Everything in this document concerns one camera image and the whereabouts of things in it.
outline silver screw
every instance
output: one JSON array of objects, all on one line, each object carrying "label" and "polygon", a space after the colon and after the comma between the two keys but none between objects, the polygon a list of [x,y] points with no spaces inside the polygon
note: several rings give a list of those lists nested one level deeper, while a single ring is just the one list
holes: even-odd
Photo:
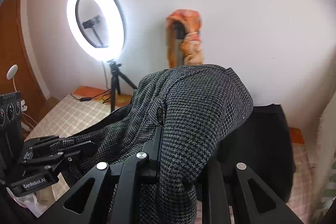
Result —
[{"label": "silver screw", "polygon": [[139,152],[137,153],[136,157],[139,159],[144,159],[147,157],[147,154],[145,152]]},{"label": "silver screw", "polygon": [[237,168],[239,170],[245,170],[246,169],[246,164],[240,162],[240,163],[237,163]]},{"label": "silver screw", "polygon": [[99,170],[104,170],[107,167],[107,163],[106,162],[100,162],[97,164],[97,169]]}]

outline ring light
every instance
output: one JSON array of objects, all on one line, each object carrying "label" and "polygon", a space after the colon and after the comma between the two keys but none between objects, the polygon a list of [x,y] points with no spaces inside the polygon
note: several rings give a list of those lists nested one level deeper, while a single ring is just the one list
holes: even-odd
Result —
[{"label": "ring light", "polygon": [[124,45],[124,26],[119,9],[114,0],[94,0],[100,7],[108,28],[108,47],[96,48],[91,45],[77,24],[76,6],[79,0],[68,0],[67,17],[70,30],[78,44],[87,54],[97,60],[108,61],[117,59]]}]

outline ring light stand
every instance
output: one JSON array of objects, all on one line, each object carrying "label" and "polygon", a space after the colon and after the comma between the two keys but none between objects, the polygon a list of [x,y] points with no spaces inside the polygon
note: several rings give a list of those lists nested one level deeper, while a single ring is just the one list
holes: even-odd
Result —
[{"label": "ring light stand", "polygon": [[116,107],[116,91],[118,95],[121,94],[120,92],[120,84],[119,84],[119,76],[133,89],[137,89],[137,86],[132,83],[132,81],[124,75],[120,70],[121,64],[118,64],[115,60],[110,60],[107,62],[110,65],[110,70],[112,74],[111,78],[111,112],[115,110]]}]

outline orange cloth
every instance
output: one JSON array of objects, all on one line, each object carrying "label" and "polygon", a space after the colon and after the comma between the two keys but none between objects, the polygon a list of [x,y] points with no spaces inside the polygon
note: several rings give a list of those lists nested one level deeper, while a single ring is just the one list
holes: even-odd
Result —
[{"label": "orange cloth", "polygon": [[305,144],[305,140],[303,139],[302,132],[298,128],[290,127],[289,134],[290,134],[292,143]]},{"label": "orange cloth", "polygon": [[169,67],[174,68],[176,64],[175,56],[175,32],[173,23],[179,21],[184,25],[186,36],[180,44],[180,50],[183,52],[184,65],[202,65],[203,52],[202,41],[199,37],[199,31],[202,26],[201,15],[197,11],[179,9],[167,17],[168,31],[168,61]]}]

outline gray houndstooth jacket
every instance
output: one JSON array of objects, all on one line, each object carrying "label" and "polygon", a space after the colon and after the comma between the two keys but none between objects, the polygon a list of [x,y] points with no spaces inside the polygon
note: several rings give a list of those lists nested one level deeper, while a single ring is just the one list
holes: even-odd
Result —
[{"label": "gray houndstooth jacket", "polygon": [[160,179],[157,185],[142,186],[139,222],[192,224],[196,178],[217,144],[252,112],[252,98],[231,68],[180,66],[147,75],[122,120],[63,139],[52,149],[87,140],[98,145],[95,155],[62,172],[72,186],[98,162],[122,162],[141,151],[159,126],[159,106],[164,111]]}]

